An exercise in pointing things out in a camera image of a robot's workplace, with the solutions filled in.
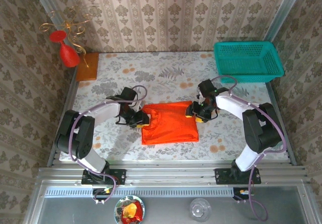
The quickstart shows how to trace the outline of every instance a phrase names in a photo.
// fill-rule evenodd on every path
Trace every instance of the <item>folded shirt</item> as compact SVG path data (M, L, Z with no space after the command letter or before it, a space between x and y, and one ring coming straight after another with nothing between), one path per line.
M186 101L145 105L143 112L151 117L150 125L142 128L142 144L199 141L195 118L185 116L191 103Z

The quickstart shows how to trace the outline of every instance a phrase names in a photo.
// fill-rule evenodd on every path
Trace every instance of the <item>patterned wallpaper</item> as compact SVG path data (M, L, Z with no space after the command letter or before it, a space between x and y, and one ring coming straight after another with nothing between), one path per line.
M203 51L221 40L262 40L282 0L53 0L86 6L82 43L98 52Z
M39 0L0 0L0 223L23 221L69 88L45 21Z
M274 44L285 76L274 81L300 164L322 210L322 0L297 0Z

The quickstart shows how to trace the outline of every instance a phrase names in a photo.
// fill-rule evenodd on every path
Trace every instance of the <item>red glass vase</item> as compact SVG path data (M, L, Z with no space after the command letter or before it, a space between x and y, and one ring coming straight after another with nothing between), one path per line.
M76 50L64 43L66 36L67 34L65 31L57 30L49 36L49 39L54 43L61 44L59 52L60 58L66 67L75 67L79 64L79 55L77 54Z

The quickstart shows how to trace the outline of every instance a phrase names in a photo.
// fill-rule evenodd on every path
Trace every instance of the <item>wooden board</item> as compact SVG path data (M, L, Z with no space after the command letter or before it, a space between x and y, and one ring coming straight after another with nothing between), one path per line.
M89 67L84 62L83 55L80 55L80 62L77 69L76 81L93 81L97 78L97 67L99 63L98 53L89 53L85 55L85 60Z

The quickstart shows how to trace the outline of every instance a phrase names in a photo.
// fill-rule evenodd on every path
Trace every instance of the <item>teal plastic basket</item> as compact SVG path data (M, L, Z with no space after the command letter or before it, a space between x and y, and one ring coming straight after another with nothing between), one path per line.
M235 77L238 82L269 82L284 75L277 51L268 41L219 42L214 53L219 75ZM229 78L221 81L233 82Z

